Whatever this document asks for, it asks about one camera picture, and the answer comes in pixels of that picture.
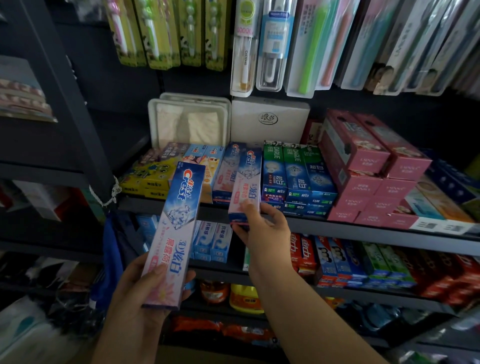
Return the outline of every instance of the yellow container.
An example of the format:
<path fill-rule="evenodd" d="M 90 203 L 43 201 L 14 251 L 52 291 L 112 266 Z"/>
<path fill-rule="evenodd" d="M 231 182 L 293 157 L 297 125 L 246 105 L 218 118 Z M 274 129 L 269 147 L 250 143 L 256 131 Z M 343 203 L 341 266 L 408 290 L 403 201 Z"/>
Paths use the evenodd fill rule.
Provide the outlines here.
<path fill-rule="evenodd" d="M 241 284 L 231 285 L 230 306 L 248 314 L 260 315 L 265 312 L 258 298 L 257 289 Z"/>

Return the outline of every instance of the pink box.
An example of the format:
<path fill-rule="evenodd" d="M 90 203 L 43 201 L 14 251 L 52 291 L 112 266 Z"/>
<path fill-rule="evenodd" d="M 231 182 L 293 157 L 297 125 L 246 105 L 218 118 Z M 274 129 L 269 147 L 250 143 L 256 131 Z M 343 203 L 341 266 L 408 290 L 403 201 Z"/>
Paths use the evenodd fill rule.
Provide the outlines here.
<path fill-rule="evenodd" d="M 336 199 L 334 207 L 338 210 L 352 210 L 359 212 L 363 211 L 369 201 L 370 197 L 343 194 Z"/>
<path fill-rule="evenodd" d="M 418 181 L 432 160 L 373 115 L 354 116 L 391 153 L 385 176 Z"/>
<path fill-rule="evenodd" d="M 415 181 L 384 178 L 375 196 L 395 197 L 402 199 L 417 185 Z"/>
<path fill-rule="evenodd" d="M 382 226 L 386 218 L 386 213 L 377 211 L 362 211 L 354 222 L 361 225 Z"/>
<path fill-rule="evenodd" d="M 401 200 L 397 208 L 387 217 L 382 225 L 384 228 L 410 229 L 418 220 L 418 216 L 410 209 L 407 201 Z"/>
<path fill-rule="evenodd" d="M 390 153 L 346 111 L 327 110 L 322 126 L 321 140 L 329 137 L 345 168 L 378 173 Z"/>
<path fill-rule="evenodd" d="M 381 177 L 370 172 L 346 169 L 338 153 L 332 152 L 333 144 L 326 134 L 319 147 L 339 195 L 370 197 L 375 194 L 382 183 Z"/>
<path fill-rule="evenodd" d="M 341 221 L 341 222 L 354 222 L 358 215 L 358 211 L 352 210 L 340 210 L 336 207 L 332 207 L 328 214 L 328 221 Z"/>
<path fill-rule="evenodd" d="M 364 211 L 388 214 L 395 210 L 401 199 L 395 197 L 372 196 Z"/>

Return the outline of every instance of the hand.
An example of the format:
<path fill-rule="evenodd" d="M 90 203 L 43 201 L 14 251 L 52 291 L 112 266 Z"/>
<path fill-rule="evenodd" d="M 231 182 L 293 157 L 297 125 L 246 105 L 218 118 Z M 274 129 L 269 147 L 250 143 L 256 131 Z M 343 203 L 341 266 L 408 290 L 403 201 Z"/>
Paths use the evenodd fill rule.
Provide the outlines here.
<path fill-rule="evenodd" d="M 123 272 L 113 293 L 92 364 L 150 364 L 155 361 L 160 332 L 170 311 L 142 308 L 142 304 L 152 289 L 165 279 L 167 265 L 161 264 L 141 277 L 147 256 L 145 253 L 138 257 Z M 185 281 L 193 278 L 195 272 L 189 270 Z M 190 294 L 190 290 L 184 291 L 182 300 Z"/>
<path fill-rule="evenodd" d="M 273 219 L 273 224 L 258 213 L 255 205 L 245 200 L 242 209 L 248 219 L 250 231 L 239 225 L 232 225 L 233 231 L 240 237 L 250 251 L 249 274 L 255 281 L 278 269 L 292 269 L 290 259 L 290 229 L 287 219 L 275 207 L 261 203 L 260 210 Z"/>

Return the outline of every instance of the rope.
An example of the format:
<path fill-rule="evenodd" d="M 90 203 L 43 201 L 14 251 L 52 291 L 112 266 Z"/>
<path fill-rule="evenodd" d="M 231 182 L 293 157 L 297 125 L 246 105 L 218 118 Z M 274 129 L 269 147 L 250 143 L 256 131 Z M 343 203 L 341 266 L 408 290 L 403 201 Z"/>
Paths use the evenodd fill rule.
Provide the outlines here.
<path fill-rule="evenodd" d="M 112 187 L 112 197 L 105 203 L 103 203 L 102 200 L 100 200 L 100 197 L 96 195 L 96 193 L 93 191 L 92 186 L 88 186 L 88 188 L 90 188 L 90 193 L 102 207 L 106 207 L 112 202 L 114 202 L 115 204 L 117 203 L 117 195 L 121 192 L 121 187 L 119 186 L 119 180 L 117 179 L 117 177 L 113 176 L 113 178 L 115 178 L 115 184 Z"/>

